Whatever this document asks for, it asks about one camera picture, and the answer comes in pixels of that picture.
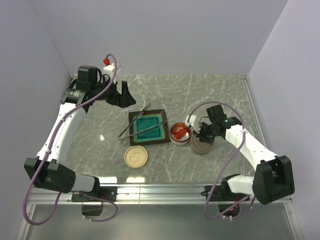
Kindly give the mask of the red sausage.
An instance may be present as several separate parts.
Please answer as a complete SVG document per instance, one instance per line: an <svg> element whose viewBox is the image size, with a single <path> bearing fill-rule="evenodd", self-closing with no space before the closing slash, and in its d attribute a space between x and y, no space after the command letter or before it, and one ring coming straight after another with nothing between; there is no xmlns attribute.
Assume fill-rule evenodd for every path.
<svg viewBox="0 0 320 240"><path fill-rule="evenodd" d="M175 135L174 138L176 140L180 140L183 136L185 136L188 133L188 130L186 128L180 129Z"/></svg>

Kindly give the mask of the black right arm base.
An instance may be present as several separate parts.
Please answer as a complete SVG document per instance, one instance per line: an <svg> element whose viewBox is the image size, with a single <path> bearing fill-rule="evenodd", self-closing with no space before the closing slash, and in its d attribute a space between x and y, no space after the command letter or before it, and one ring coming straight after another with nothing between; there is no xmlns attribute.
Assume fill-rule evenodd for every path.
<svg viewBox="0 0 320 240"><path fill-rule="evenodd" d="M218 210L221 213L229 206L231 206L233 203L241 200L245 196L246 195L243 193L224 193L224 188L220 185L217 185L211 195L210 202L218 202ZM240 205L236 205L223 215L226 217L237 217L240 214L240 211Z"/></svg>

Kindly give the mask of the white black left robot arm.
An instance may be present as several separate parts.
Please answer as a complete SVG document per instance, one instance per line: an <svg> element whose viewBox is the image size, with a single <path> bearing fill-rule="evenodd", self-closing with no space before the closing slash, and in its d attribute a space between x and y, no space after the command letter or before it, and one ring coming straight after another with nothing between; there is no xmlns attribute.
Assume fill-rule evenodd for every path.
<svg viewBox="0 0 320 240"><path fill-rule="evenodd" d="M58 193L83 192L89 201L100 198L99 179L76 173L66 167L66 161L77 128L94 102L105 101L120 108L136 104L126 81L121 83L121 92L117 90L115 78L121 69L119 63L109 63L103 70L86 65L78 68L77 78L62 94L57 119L45 144L35 158L25 160L30 188Z"/></svg>

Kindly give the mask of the cream round lid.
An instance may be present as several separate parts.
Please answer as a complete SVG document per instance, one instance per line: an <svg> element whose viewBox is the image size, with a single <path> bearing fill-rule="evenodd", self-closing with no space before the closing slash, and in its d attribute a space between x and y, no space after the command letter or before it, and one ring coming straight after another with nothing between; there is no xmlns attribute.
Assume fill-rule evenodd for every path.
<svg viewBox="0 0 320 240"><path fill-rule="evenodd" d="M124 153L124 162L131 168L141 168L147 161L148 152L143 146L130 146Z"/></svg>

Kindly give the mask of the steel serving tongs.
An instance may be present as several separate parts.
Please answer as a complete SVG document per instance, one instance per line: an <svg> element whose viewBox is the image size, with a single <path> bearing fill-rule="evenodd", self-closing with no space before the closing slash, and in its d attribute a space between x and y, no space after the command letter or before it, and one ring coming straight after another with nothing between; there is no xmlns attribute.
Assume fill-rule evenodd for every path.
<svg viewBox="0 0 320 240"><path fill-rule="evenodd" d="M144 132L150 131L150 130L152 130L154 128L157 128L157 127L160 127L160 126L164 126L164 125L167 124L166 120L160 120L160 116L164 112L163 110L160 111L160 113L158 113L158 116L148 117L148 116L144 115L149 110L151 105L152 105L151 102L149 102L148 104L146 104L143 107L143 109L137 115L135 115L133 117L133 119L129 122L129 124L118 135L118 137L117 137L118 141L129 139L129 138L131 138L133 136L137 136L139 134L142 134ZM149 119L156 119L156 120L158 120L158 122L156 124L154 124L154 125L150 125L150 124L146 125L146 122ZM129 130L131 127L133 127L133 132L130 133L129 135L124 136L125 132L127 130Z"/></svg>

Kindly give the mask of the orange shrimp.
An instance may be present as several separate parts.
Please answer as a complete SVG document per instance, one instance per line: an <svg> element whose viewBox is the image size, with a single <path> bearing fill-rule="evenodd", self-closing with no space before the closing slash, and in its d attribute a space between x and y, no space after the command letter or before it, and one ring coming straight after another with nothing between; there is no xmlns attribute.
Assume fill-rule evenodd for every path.
<svg viewBox="0 0 320 240"><path fill-rule="evenodd" d="M178 133L180 130L183 130L184 128L185 128L184 125L177 125L177 126L175 126L175 127L172 129L172 133L173 133L173 134L176 134L176 133Z"/></svg>

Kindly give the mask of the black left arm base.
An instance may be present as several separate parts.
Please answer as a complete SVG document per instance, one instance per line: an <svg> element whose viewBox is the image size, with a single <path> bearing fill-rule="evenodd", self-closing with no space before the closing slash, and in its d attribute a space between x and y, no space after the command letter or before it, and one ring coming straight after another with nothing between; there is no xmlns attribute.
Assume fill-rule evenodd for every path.
<svg viewBox="0 0 320 240"><path fill-rule="evenodd" d="M85 217L99 217L104 209L104 204L116 202L118 188L116 186L101 186L98 190L85 192L77 191L72 194L71 202L80 203L81 212Z"/></svg>

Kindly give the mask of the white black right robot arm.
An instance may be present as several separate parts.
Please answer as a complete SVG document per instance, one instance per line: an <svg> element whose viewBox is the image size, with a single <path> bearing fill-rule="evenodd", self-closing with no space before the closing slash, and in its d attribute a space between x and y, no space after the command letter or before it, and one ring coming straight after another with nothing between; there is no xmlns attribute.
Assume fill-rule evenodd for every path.
<svg viewBox="0 0 320 240"><path fill-rule="evenodd" d="M251 164L254 176L232 174L221 180L213 198L231 201L237 196L254 196L267 205L295 192L291 160L264 147L244 127L237 117L227 117L223 107L214 105L206 109L210 123L201 122L196 137L203 143L213 144L221 137L237 148Z"/></svg>

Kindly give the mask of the white red-rimmed steel container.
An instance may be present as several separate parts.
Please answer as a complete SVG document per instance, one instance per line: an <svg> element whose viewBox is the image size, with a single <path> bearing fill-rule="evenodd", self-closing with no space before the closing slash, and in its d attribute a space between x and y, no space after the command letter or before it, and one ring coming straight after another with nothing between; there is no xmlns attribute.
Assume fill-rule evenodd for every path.
<svg viewBox="0 0 320 240"><path fill-rule="evenodd" d="M183 145L186 145L189 141L190 141L190 138L191 138L191 129L189 127L186 127L185 128L188 130L187 134L185 136L183 136L180 140L176 140L174 138L174 135L172 133L172 129L175 127L175 126L182 126L184 125L185 126L185 123L184 122L177 122L177 123L174 123L171 127L170 127L170 130L169 130L169 137L170 137L170 140L172 143L178 145L178 146L183 146Z"/></svg>

